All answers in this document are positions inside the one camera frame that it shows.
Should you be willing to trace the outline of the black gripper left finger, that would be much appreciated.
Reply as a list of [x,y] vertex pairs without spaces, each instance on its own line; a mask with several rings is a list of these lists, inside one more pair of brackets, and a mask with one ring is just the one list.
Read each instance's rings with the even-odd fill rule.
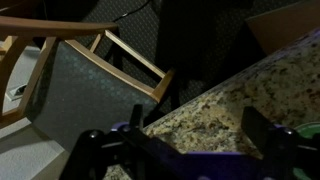
[[129,120],[129,125],[131,127],[141,130],[143,128],[143,106],[141,104],[136,104],[133,107],[131,118]]

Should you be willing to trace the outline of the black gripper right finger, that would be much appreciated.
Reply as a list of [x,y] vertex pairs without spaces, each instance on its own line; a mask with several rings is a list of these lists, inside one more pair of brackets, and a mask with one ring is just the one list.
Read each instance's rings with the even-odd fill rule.
[[245,107],[242,115],[241,129],[259,152],[264,153],[269,136],[276,129],[276,126],[254,107]]

